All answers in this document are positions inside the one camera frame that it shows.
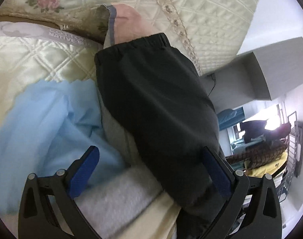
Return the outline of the black puffer jacket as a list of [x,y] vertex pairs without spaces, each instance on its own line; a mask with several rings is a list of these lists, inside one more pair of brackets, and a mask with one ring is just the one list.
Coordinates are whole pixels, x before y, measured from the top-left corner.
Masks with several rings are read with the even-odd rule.
[[200,238],[224,204],[202,164],[203,149],[223,151],[216,111],[193,63],[158,33],[99,51],[95,64],[107,110],[181,207],[178,238]]

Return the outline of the metal clothes rack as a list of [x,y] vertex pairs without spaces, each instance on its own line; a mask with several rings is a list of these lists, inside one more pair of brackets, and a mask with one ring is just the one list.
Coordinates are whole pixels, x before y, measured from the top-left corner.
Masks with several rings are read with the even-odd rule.
[[291,131],[287,136],[286,175],[277,187],[279,202],[286,200],[293,178],[298,178],[303,160],[303,122],[298,119],[297,111],[287,115],[286,122],[291,124]]

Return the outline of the white hoodie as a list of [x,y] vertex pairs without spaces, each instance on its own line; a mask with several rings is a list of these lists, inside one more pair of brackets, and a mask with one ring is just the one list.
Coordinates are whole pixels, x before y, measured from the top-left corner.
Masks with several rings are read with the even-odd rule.
[[276,187],[276,192],[278,195],[278,200],[281,203],[284,201],[288,195],[288,183],[287,177],[284,174],[279,174],[273,178],[274,185]]

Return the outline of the yellow fleece jacket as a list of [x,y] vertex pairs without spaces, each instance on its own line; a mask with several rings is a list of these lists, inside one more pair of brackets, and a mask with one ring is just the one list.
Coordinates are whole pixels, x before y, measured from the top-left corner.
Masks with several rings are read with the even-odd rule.
[[282,165],[286,162],[288,157],[287,151],[284,151],[280,158],[265,164],[263,166],[260,166],[258,168],[250,169],[246,171],[247,176],[251,177],[263,177],[265,174],[273,175],[277,170],[279,170]]

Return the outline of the black hanging jacket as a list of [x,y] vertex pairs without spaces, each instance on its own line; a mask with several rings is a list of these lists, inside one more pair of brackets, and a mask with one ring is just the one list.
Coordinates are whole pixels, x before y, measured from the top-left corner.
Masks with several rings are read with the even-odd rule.
[[267,125],[266,120],[251,120],[240,123],[240,130],[244,131],[243,139],[247,144],[251,142],[251,139],[255,139],[264,134],[265,126]]

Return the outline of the blue curtain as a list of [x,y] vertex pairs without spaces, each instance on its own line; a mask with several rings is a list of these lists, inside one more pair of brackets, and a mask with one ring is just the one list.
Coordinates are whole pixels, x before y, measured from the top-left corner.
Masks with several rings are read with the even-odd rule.
[[245,112],[243,107],[237,108],[235,109],[235,111],[236,111],[236,116],[235,116],[236,119],[238,119],[239,121],[245,120]]

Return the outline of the colourful patchwork bed quilt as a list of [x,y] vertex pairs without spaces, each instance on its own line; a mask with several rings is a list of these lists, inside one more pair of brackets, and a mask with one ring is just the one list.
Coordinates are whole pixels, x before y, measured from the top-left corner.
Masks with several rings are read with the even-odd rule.
[[163,190],[141,162],[132,135],[105,107],[96,83],[81,94],[97,101],[102,126],[99,144],[130,166],[103,184],[96,185],[76,199],[87,221],[103,238],[176,238],[180,206]]

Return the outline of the light blue cloth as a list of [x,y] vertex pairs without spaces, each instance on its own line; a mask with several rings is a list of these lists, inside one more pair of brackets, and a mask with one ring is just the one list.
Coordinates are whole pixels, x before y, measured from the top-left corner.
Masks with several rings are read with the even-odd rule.
[[27,86],[0,127],[0,214],[18,212],[29,174],[67,169],[91,146],[99,149],[100,160],[89,187],[125,170],[124,159],[106,141],[92,80]]

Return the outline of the cream quilted pillow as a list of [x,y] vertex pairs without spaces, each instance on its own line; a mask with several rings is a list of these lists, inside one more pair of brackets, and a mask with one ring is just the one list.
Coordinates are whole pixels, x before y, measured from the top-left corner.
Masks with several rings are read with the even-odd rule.
[[0,126],[25,88],[39,80],[96,78],[103,46],[65,31],[26,22],[0,22]]

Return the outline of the cream quilted headboard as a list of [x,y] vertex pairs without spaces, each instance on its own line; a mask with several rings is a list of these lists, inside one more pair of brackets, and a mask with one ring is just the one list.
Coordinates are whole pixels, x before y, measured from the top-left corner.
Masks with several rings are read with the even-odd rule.
[[204,74],[231,62],[250,27],[259,0],[4,0],[0,16],[53,22],[103,39],[104,5],[134,8]]

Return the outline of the grey wall cabinet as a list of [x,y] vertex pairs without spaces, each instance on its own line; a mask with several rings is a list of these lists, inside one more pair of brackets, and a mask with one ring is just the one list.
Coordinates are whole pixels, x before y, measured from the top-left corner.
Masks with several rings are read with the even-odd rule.
[[[212,73],[217,85],[209,97],[218,113],[255,100],[276,100],[303,84],[303,38],[248,51]],[[212,88],[212,73],[201,76],[207,93]]]

